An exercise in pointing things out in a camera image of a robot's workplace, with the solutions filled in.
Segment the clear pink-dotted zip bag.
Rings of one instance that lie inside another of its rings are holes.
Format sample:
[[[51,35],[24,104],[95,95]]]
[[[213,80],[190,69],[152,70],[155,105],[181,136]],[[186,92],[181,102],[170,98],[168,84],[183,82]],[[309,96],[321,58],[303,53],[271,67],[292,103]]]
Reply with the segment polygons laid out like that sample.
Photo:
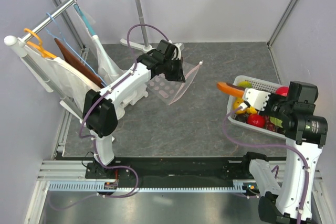
[[[166,105],[171,105],[177,102],[184,95],[184,93],[194,81],[199,68],[202,65],[203,61],[200,61],[197,66],[184,62],[183,73],[185,82],[167,81],[164,74],[160,74],[159,76],[156,76],[147,82],[147,88]]]

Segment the orange carrot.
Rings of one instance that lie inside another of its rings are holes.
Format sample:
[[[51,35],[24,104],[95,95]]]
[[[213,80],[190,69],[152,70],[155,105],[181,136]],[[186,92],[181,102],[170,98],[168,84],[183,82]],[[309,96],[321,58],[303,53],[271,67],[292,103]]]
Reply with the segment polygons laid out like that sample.
[[[237,98],[242,98],[245,92],[245,88],[242,87],[238,87],[235,86],[231,83],[226,83],[226,82],[218,82],[217,83],[217,88],[227,94],[227,95],[231,95],[233,97],[237,97]]]

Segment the orange citrus fruit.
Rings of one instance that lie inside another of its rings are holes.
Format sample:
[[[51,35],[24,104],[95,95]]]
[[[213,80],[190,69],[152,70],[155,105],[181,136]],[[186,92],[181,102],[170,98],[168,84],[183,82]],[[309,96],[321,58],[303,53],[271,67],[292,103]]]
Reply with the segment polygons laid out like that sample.
[[[244,102],[243,99],[237,98],[235,102],[233,103],[233,109],[236,110],[237,108],[240,107],[240,105]]]

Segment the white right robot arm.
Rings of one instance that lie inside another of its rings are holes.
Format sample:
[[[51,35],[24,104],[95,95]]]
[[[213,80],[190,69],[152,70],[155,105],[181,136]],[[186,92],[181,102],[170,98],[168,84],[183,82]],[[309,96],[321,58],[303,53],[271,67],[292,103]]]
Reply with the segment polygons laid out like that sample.
[[[279,119],[285,131],[287,150],[282,184],[263,159],[240,166],[241,174],[256,180],[260,200],[258,214],[266,223],[311,223],[311,196],[318,159],[328,132],[326,118],[314,114],[318,88],[292,81],[287,96],[271,94],[264,113]]]

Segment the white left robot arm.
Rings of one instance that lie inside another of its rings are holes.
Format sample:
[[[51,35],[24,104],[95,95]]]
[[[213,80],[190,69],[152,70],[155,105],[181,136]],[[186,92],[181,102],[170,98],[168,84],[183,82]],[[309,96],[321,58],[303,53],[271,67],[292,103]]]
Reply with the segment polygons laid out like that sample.
[[[103,178],[111,178],[115,173],[112,148],[112,133],[118,126],[117,107],[137,88],[156,76],[163,74],[167,81],[185,82],[183,57],[180,48],[171,42],[161,40],[158,46],[135,59],[131,69],[109,86],[95,91],[89,90],[85,96],[83,120],[89,137],[94,144],[94,157],[99,162],[97,173]]]

